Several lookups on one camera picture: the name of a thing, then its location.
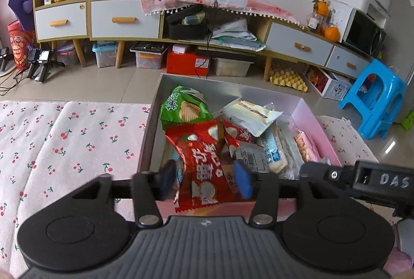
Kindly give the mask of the red cardboard box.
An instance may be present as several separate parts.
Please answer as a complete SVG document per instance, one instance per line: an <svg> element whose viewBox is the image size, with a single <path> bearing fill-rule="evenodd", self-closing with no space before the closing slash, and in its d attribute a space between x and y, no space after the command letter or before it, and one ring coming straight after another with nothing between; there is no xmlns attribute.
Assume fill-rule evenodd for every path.
<svg viewBox="0 0 414 279"><path fill-rule="evenodd" d="M209 66L208 57L198 56L194 52L179 54L170 49L166 57L168 74L206 78Z"/></svg>

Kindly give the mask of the upper orange fruit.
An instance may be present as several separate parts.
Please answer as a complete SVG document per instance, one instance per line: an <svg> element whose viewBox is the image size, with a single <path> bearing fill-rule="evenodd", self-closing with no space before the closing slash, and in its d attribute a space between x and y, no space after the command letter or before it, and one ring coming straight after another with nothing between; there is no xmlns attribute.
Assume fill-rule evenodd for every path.
<svg viewBox="0 0 414 279"><path fill-rule="evenodd" d="M329 14L329 6L325 0L313 0L314 13L326 17Z"/></svg>

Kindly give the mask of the large red snack bag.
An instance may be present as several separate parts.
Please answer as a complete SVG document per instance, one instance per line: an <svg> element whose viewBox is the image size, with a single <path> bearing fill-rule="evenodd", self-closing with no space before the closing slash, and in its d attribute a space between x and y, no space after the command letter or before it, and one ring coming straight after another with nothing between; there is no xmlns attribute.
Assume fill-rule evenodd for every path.
<svg viewBox="0 0 414 279"><path fill-rule="evenodd" d="M213 119L166 129L166 138L183 162L182 177L174 198L177 213L235 202L240 199L223 170L223 125Z"/></svg>

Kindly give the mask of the blue plastic stool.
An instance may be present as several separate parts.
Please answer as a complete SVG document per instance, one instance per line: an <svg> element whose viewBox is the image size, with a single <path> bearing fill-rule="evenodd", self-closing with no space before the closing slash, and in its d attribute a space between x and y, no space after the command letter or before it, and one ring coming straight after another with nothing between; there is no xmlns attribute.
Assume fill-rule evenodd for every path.
<svg viewBox="0 0 414 279"><path fill-rule="evenodd" d="M345 97L338 103L341 109L352 105L361 115L358 132L372 140L386 138L401 110L407 85L391 69L377 59L362 71Z"/></svg>

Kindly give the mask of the lower orange fruit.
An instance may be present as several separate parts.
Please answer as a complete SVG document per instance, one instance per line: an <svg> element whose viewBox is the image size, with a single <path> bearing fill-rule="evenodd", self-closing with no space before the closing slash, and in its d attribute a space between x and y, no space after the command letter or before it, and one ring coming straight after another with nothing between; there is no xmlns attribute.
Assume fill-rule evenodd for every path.
<svg viewBox="0 0 414 279"><path fill-rule="evenodd" d="M335 43L340 41L341 34L336 26L329 26L324 30L324 37L329 42Z"/></svg>

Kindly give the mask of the clear storage bin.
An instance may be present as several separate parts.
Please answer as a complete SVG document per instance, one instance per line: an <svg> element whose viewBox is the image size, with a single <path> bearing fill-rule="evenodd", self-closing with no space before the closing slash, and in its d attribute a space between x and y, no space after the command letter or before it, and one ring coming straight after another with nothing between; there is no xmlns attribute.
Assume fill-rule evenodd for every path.
<svg viewBox="0 0 414 279"><path fill-rule="evenodd" d="M97 41L92 46L92 51L96 56L96 63L99 68L111 67L116 65L118 44L110 41Z"/></svg>

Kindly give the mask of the orange fruit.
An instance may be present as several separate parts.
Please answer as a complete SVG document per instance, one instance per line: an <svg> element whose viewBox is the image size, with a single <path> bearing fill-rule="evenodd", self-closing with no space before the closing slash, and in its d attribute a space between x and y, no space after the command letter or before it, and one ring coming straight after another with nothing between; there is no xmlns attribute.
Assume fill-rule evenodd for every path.
<svg viewBox="0 0 414 279"><path fill-rule="evenodd" d="M313 0L314 13L326 17L329 14L329 6L325 0Z"/></svg>
<svg viewBox="0 0 414 279"><path fill-rule="evenodd" d="M336 26L329 26L324 30L324 37L329 42L335 43L340 41L341 34Z"/></svg>

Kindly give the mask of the long white bread pack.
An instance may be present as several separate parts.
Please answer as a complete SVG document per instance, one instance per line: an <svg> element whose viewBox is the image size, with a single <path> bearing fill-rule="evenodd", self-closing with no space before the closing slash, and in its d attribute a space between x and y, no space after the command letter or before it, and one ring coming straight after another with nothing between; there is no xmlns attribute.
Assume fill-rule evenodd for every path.
<svg viewBox="0 0 414 279"><path fill-rule="evenodd" d="M279 128L281 144L288 161L288 165L282 171L282 176L285 179L299 179L300 169L304 164L304 161L294 139L294 134L291 129L289 129L289 124L286 122L279 122L277 126Z"/></svg>

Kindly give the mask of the black box on shelf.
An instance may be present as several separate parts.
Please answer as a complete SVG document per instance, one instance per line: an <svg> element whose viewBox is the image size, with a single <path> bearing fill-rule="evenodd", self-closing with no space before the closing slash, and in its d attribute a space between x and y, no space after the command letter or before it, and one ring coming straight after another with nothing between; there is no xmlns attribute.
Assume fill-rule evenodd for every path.
<svg viewBox="0 0 414 279"><path fill-rule="evenodd" d="M165 22L172 40L202 40L208 32L203 4L176 9L166 15Z"/></svg>

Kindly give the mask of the green cracker bag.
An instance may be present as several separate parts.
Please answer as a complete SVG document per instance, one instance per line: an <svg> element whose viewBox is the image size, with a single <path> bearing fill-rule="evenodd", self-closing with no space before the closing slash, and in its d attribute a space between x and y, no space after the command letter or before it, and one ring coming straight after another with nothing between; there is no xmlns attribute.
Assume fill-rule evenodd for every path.
<svg viewBox="0 0 414 279"><path fill-rule="evenodd" d="M162 129L182 124L196 124L213 120L201 92L186 86L176 86L161 105Z"/></svg>

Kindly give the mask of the cherry print tablecloth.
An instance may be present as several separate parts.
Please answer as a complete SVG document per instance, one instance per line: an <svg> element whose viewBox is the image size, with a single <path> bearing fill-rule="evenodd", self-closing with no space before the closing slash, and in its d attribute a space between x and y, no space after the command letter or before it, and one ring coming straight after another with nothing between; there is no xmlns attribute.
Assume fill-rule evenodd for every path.
<svg viewBox="0 0 414 279"><path fill-rule="evenodd" d="M138 169L149 104L1 101L1 272L19 277L21 223L103 173Z"/></svg>

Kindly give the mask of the pink cloth on cabinet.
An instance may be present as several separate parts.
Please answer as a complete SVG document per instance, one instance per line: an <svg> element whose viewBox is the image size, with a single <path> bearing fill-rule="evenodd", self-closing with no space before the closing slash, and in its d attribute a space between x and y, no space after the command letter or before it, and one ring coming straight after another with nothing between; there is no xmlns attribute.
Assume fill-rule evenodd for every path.
<svg viewBox="0 0 414 279"><path fill-rule="evenodd" d="M292 23L301 29L305 28L289 11L262 0L141 0L145 14L158 14L162 11L178 10L192 4L201 4L247 15L266 16L285 21L286 23Z"/></svg>

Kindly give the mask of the red white snack packet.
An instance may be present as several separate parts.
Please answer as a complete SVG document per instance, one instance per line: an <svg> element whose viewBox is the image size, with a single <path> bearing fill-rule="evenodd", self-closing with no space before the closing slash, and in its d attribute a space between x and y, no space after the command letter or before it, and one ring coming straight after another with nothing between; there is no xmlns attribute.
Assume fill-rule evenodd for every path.
<svg viewBox="0 0 414 279"><path fill-rule="evenodd" d="M249 144L255 143L253 136L246 129L233 124L227 119L221 119L221 122L225 129L225 141L232 158L235 157L236 150L240 147L241 142Z"/></svg>

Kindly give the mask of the purple round object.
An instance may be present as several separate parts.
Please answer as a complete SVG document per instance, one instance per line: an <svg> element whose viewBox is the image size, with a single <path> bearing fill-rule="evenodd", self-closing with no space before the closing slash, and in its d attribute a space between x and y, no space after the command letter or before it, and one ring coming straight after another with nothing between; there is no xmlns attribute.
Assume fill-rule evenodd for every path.
<svg viewBox="0 0 414 279"><path fill-rule="evenodd" d="M16 15L24 31L34 30L33 0L9 0L9 7Z"/></svg>

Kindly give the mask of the cream snack packet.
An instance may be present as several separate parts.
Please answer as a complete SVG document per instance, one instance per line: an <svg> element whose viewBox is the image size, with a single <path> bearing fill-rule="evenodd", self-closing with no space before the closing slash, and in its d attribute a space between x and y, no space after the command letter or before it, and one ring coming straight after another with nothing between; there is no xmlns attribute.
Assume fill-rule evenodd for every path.
<svg viewBox="0 0 414 279"><path fill-rule="evenodd" d="M240 98L218 112L219 117L226 118L256 138L259 138L282 114L281 111L269 110Z"/></svg>

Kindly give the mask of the black microwave oven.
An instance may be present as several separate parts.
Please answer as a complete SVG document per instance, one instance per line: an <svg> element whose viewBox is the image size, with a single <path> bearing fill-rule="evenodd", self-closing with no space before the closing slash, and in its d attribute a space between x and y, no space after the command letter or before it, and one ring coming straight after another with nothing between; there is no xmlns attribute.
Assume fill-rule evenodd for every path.
<svg viewBox="0 0 414 279"><path fill-rule="evenodd" d="M347 21L342 43L365 57L378 58L386 32L367 14L353 8Z"/></svg>

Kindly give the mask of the yellow egg tray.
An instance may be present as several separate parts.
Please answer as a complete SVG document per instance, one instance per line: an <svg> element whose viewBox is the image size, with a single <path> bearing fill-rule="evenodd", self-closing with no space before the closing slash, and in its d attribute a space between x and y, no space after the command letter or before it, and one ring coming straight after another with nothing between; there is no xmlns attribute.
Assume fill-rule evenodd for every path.
<svg viewBox="0 0 414 279"><path fill-rule="evenodd" d="M304 93L309 89L304 79L289 67L271 69L269 82L275 86L285 86Z"/></svg>

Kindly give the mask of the orange snack packet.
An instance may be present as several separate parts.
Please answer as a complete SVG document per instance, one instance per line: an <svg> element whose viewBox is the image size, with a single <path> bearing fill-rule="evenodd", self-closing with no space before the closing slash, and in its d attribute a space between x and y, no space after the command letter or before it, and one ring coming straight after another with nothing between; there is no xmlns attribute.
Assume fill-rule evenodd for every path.
<svg viewBox="0 0 414 279"><path fill-rule="evenodd" d="M241 160L254 172L269 172L267 156L261 146L248 142L239 142L234 153L236 160Z"/></svg>

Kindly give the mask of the pink cardboard box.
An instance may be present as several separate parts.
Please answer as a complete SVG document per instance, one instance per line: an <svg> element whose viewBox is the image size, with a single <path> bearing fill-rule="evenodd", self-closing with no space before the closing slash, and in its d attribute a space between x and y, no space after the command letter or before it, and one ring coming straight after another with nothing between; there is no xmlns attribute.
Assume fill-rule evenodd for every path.
<svg viewBox="0 0 414 279"><path fill-rule="evenodd" d="M258 105L273 102L276 107L284 111L285 115L291 117L299 129L310 135L317 149L329 158L332 165L340 165L337 154L304 99L287 93L223 81L162 74L152 101L138 163L138 171L144 174L134 177L131 182L135 221L140 222L140 218L145 215L149 217L143 223L139 223L141 227L161 225L165 218L175 214L173 202L170 199L159 203L155 201L146 177L150 169L157 171L161 165L166 139L159 121L159 113L161 104L178 85L194 88L203 93L211 111L219 110L238 97Z"/></svg>

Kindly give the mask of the wooden white drawer cabinet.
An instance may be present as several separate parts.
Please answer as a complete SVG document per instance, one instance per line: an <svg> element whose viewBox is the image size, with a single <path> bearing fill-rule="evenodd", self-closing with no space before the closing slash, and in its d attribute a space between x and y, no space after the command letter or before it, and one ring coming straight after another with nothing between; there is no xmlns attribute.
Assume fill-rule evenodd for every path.
<svg viewBox="0 0 414 279"><path fill-rule="evenodd" d="M368 60L311 33L290 12L260 0L33 0L40 42L193 44L207 54L244 51L321 67L351 79Z"/></svg>

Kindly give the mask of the pink wafer packet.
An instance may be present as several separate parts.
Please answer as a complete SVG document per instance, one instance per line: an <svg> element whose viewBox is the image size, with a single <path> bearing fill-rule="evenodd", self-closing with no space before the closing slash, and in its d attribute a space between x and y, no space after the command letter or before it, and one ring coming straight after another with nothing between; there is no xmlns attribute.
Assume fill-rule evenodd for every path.
<svg viewBox="0 0 414 279"><path fill-rule="evenodd" d="M298 130L297 134L294 136L294 140L304 162L318 162L321 160L321 156L315 143L304 131Z"/></svg>

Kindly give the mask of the small white bread pack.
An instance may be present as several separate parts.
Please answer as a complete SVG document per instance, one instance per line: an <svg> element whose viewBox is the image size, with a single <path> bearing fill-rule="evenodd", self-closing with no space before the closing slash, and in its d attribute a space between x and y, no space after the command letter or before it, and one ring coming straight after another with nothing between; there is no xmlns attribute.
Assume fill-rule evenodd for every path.
<svg viewBox="0 0 414 279"><path fill-rule="evenodd" d="M276 126L271 125L259 136L258 142L264 149L269 169L274 173L280 173L288 165L288 160L277 134Z"/></svg>

